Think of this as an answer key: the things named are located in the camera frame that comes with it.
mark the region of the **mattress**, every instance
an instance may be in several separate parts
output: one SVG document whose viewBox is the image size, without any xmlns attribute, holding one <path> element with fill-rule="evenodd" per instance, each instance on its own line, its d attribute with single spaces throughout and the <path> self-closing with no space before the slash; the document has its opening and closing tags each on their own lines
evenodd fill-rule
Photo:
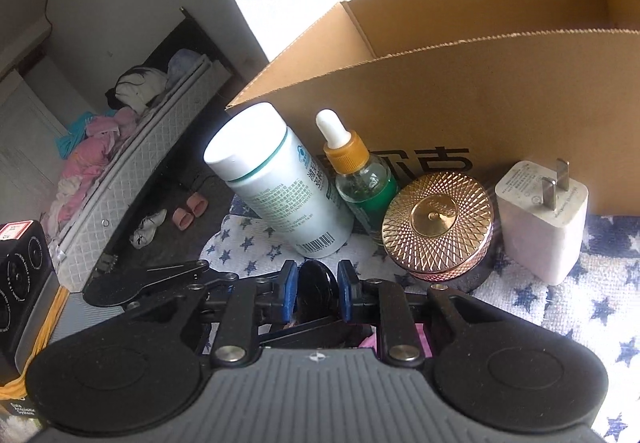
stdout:
<svg viewBox="0 0 640 443">
<path fill-rule="evenodd" d="M 82 290 L 91 270 L 147 179 L 187 126 L 213 98 L 231 74 L 206 56 L 169 93 L 166 102 L 139 129 L 112 161 L 82 210 L 49 252 L 60 284 Z"/>
</svg>

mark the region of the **dropper bottle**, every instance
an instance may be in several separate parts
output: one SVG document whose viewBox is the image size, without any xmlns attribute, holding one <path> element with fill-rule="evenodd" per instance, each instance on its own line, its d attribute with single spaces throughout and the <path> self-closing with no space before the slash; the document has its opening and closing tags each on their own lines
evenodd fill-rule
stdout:
<svg viewBox="0 0 640 443">
<path fill-rule="evenodd" d="M 316 125 L 326 139 L 324 153 L 337 172 L 335 187 L 373 240 L 382 245 L 382 220 L 398 183 L 389 167 L 367 150 L 354 130 L 346 130 L 330 109 L 318 112 Z"/>
</svg>

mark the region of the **metal plug prong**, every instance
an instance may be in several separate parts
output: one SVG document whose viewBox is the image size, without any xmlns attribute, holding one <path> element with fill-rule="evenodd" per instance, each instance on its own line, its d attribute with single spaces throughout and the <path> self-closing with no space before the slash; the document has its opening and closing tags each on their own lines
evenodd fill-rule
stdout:
<svg viewBox="0 0 640 443">
<path fill-rule="evenodd" d="M 569 162 L 558 158 L 556 160 L 556 179 L 558 187 L 565 192 L 569 190 Z"/>
<path fill-rule="evenodd" d="M 556 180 L 542 178 L 542 203 L 549 210 L 556 209 Z"/>
</svg>

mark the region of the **rose gold jar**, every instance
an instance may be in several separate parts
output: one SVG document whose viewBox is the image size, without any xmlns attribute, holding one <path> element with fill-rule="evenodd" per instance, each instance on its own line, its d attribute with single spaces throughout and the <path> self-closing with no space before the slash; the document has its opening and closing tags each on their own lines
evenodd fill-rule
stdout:
<svg viewBox="0 0 640 443">
<path fill-rule="evenodd" d="M 460 172 L 432 172 L 391 201 L 382 224 L 389 256 L 411 275 L 471 291 L 493 269 L 494 207 L 489 194 Z"/>
</svg>

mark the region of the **textured gold cap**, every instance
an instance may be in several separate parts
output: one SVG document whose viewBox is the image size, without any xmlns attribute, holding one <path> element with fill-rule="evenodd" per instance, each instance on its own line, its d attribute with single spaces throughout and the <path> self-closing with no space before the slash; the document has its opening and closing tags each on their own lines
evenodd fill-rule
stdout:
<svg viewBox="0 0 640 443">
<path fill-rule="evenodd" d="M 360 136 L 350 130 L 351 139 L 342 147 L 329 148 L 324 144 L 324 153 L 338 174 L 352 174 L 363 168 L 369 161 L 369 151 Z"/>
<path fill-rule="evenodd" d="M 432 172 L 391 201 L 382 223 L 389 256 L 422 280 L 459 277 L 485 256 L 494 210 L 482 185 L 459 172 Z"/>
</svg>

